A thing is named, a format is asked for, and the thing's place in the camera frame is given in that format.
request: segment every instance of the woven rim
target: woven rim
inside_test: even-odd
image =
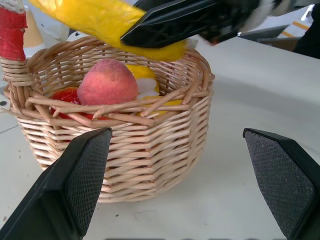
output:
[[[57,90],[79,86],[101,58],[150,67],[163,97],[96,106],[50,99]],[[155,62],[84,37],[41,50],[26,64],[0,61],[8,81],[4,93],[11,101],[9,112],[17,117],[43,169],[60,157],[74,137],[112,127],[99,202],[155,197],[181,182],[200,159],[215,76],[194,49],[180,61]],[[166,105],[172,100],[181,100],[181,104]],[[60,113],[70,119],[60,118]],[[93,119],[79,113],[93,114]],[[109,120],[99,120],[101,116]]]

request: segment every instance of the orange stripe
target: orange stripe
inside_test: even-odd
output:
[[[285,36],[288,37],[288,38],[294,38],[294,37],[295,37],[295,36],[293,36],[292,34],[287,33],[286,31],[283,31],[281,34],[282,34],[282,35],[285,35]]]
[[[295,26],[297,26],[297,27],[299,27],[299,28],[301,28],[301,29],[304,29],[304,30],[308,30],[308,29],[309,29],[308,26],[303,25],[303,24],[301,24],[301,23],[299,23],[299,22],[296,22],[296,21],[294,21],[292,24],[295,25]]]

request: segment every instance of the table surface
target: table surface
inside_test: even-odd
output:
[[[216,74],[206,147],[157,198],[97,204],[85,240],[283,239],[258,188],[244,128],[295,139],[320,163],[320,60],[241,38],[197,50]],[[0,113],[0,227],[41,170],[14,117]]]

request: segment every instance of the peach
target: peach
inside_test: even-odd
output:
[[[134,101],[138,84],[131,71],[114,59],[102,59],[85,75],[77,95],[82,105],[111,105]]]

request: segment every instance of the yellow fruit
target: yellow fruit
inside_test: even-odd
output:
[[[132,72],[135,79],[141,79],[141,78],[154,79],[156,81],[156,87],[154,90],[157,93],[160,92],[159,83],[156,80],[156,74],[151,68],[149,68],[147,66],[130,65],[130,64],[126,64],[126,67]]]
[[[30,0],[45,14],[70,28],[95,36],[115,48],[157,61],[176,61],[186,52],[187,41],[162,48],[124,45],[120,38],[146,12],[122,0]]]
[[[160,98],[163,98],[163,96],[145,96],[142,98],[142,100],[148,100],[148,99],[160,99]],[[178,105],[181,105],[182,103],[182,100],[173,100],[173,101],[168,101],[164,104],[164,106],[178,106]],[[157,117],[165,114],[167,111],[153,111],[150,113],[150,115],[153,115],[153,114],[158,114]]]

